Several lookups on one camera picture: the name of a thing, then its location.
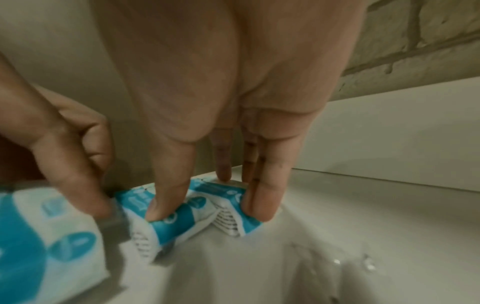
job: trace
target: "hand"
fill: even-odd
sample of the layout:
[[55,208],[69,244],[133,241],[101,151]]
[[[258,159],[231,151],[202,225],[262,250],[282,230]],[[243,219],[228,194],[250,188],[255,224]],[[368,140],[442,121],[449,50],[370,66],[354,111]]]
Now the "hand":
[[110,214],[101,189],[113,160],[104,116],[30,86],[1,54],[0,109],[0,183],[46,178],[80,211]]
[[158,220],[183,201],[195,143],[209,135],[216,173],[231,177],[232,129],[245,140],[243,211],[277,210],[313,119],[347,64],[361,0],[97,0],[110,53],[148,130]]

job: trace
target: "blue and white packaging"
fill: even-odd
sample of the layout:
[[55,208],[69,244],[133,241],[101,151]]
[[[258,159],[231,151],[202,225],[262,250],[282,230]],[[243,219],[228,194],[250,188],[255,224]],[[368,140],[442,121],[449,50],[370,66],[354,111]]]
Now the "blue and white packaging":
[[0,302],[55,304],[107,278],[94,219],[51,187],[0,189]]
[[147,263],[205,229],[219,212],[205,196],[189,189],[183,204],[172,215],[161,221],[147,222],[145,213],[154,196],[154,184],[115,194],[128,218],[132,241]]
[[246,191],[246,185],[236,181],[222,183],[211,178],[193,179],[190,189],[208,198],[219,209],[213,224],[231,236],[245,236],[262,224],[246,215],[240,208],[240,202]]

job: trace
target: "brick wall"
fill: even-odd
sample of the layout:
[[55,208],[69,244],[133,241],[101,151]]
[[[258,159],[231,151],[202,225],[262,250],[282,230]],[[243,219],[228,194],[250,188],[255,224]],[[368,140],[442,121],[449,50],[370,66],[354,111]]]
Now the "brick wall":
[[370,3],[332,100],[480,76],[480,0]]

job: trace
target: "white surface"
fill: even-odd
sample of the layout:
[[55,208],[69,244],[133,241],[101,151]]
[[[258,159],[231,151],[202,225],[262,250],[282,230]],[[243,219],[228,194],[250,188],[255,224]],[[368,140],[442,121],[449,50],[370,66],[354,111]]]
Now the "white surface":
[[322,250],[316,240],[353,257],[367,251],[379,268],[347,271],[342,304],[480,302],[474,192],[294,170],[283,212],[243,239],[210,227],[144,265],[118,228],[104,238],[112,278],[68,304],[290,303],[298,286],[285,285],[286,245]]
[[328,103],[296,168],[480,191],[480,78]]

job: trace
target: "white countertop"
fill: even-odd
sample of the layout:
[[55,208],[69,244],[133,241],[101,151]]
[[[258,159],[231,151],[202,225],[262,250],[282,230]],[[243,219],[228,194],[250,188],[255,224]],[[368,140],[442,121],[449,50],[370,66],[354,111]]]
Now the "white countertop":
[[[294,170],[282,212],[245,238],[211,226],[154,265],[121,226],[104,239],[111,278],[67,304],[301,303],[297,246],[344,262],[342,304],[480,302],[476,192]],[[377,271],[356,268],[365,253]]]

